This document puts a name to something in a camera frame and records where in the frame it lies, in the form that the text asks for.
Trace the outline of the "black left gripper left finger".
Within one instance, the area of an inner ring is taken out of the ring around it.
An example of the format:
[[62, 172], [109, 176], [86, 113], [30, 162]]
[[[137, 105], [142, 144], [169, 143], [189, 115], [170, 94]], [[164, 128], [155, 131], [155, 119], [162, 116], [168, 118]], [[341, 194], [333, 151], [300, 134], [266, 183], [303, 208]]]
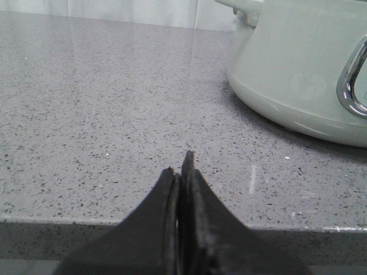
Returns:
[[177, 274], [178, 192], [179, 175], [164, 169], [123, 222], [69, 254], [55, 274]]

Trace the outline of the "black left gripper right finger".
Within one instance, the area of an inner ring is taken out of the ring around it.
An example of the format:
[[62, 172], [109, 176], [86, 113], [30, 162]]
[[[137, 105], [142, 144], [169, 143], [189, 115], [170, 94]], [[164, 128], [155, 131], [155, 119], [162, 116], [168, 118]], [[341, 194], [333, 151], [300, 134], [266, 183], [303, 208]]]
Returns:
[[182, 274], [311, 274], [224, 206], [194, 167], [193, 151], [181, 170], [178, 226]]

